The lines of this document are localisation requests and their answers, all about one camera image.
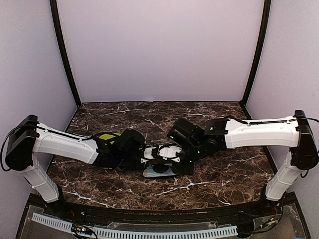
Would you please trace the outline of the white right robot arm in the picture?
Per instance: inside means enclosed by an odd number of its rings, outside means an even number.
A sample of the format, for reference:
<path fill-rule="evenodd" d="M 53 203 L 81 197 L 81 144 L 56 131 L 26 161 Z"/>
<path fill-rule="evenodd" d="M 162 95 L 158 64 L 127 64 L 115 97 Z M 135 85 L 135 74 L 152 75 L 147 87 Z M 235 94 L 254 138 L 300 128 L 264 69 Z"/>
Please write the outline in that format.
<path fill-rule="evenodd" d="M 309 120 L 302 110 L 278 119 L 240 120 L 227 116 L 210 120 L 205 129 L 179 119 L 167 136 L 181 146 L 180 164 L 183 166 L 227 149 L 287 147 L 285 161 L 266 185 L 265 197 L 254 206 L 257 215 L 265 216 L 273 209 L 273 201 L 280 200 L 303 171 L 314 168 L 319 162 Z"/>

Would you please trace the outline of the black quilted glasses case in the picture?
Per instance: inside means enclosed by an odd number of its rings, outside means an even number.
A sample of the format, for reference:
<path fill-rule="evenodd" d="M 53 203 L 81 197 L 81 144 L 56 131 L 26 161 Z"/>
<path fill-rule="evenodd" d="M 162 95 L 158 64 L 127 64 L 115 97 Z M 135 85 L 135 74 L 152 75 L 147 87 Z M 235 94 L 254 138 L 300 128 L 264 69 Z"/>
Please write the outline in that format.
<path fill-rule="evenodd" d="M 159 163 L 149 161 L 145 163 L 143 176 L 145 178 L 164 178 L 173 177 L 176 176 L 176 174 L 172 171 L 171 162 Z"/>

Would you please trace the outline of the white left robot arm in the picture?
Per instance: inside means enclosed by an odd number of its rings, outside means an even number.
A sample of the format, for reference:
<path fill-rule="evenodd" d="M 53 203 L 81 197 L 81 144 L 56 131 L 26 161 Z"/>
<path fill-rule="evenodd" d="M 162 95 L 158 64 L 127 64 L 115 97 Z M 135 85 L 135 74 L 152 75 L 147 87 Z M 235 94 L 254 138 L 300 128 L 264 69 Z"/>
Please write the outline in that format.
<path fill-rule="evenodd" d="M 70 213 L 70 205 L 37 161 L 37 153 L 58 155 L 95 167 L 115 169 L 137 165 L 143 156 L 144 137 L 127 129 L 121 134 L 103 132 L 80 137 L 61 132 L 28 115 L 6 136 L 0 151 L 0 163 L 6 171 L 19 171 L 59 217 Z"/>

